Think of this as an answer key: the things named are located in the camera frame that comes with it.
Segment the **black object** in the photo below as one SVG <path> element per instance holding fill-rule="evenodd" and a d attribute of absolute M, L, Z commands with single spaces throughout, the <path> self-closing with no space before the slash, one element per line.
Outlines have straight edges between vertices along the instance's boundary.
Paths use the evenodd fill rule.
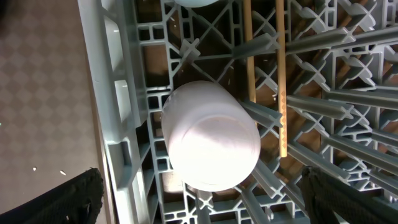
<path fill-rule="evenodd" d="M 398 211 L 322 172 L 304 167 L 301 192 L 311 224 L 337 224 L 334 212 L 350 224 L 398 223 Z"/>
<path fill-rule="evenodd" d="M 0 215 L 2 224 L 94 224 L 102 207 L 103 180 L 92 168 Z"/>
<path fill-rule="evenodd" d="M 0 20 L 6 15 L 10 0 L 0 0 Z"/>

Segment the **wooden stick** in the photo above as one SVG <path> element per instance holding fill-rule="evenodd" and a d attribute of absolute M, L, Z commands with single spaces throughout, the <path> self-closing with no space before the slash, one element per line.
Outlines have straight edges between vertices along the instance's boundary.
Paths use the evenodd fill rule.
<path fill-rule="evenodd" d="M 253 29 L 251 24 L 251 0 L 243 0 L 243 22 L 244 39 L 249 41 L 253 39 Z M 250 101 L 256 102 L 256 76 L 254 74 L 254 57 L 248 57 L 246 61 L 246 70 L 248 71 L 248 91 Z"/>
<path fill-rule="evenodd" d="M 278 43 L 280 48 L 277 52 L 278 59 L 278 109 L 282 114 L 279 128 L 279 155 L 287 156 L 287 119 L 286 119 L 286 54 L 285 54 L 285 11 L 284 1 L 275 0 L 276 6 L 276 28 L 279 33 Z"/>

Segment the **white cup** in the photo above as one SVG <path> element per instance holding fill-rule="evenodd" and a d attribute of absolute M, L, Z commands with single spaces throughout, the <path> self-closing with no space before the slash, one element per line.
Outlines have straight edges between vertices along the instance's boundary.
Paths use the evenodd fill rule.
<path fill-rule="evenodd" d="M 218 0 L 175 0 L 175 2 L 183 7 L 203 7 L 213 4 Z"/>
<path fill-rule="evenodd" d="M 259 158 L 255 122 L 212 82 L 191 82 L 176 89 L 163 108 L 162 131 L 174 171 L 199 190 L 238 185 Z"/>

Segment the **white bowl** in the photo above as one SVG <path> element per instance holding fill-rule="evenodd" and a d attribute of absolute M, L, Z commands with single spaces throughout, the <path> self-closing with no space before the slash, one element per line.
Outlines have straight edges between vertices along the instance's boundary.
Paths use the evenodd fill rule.
<path fill-rule="evenodd" d="M 174 171 L 199 190 L 238 185 L 259 158 L 255 122 L 212 82 L 191 82 L 175 90 L 162 111 L 162 131 Z"/>
<path fill-rule="evenodd" d="M 175 2 L 184 7 L 203 7 L 217 2 L 217 0 L 175 0 Z"/>

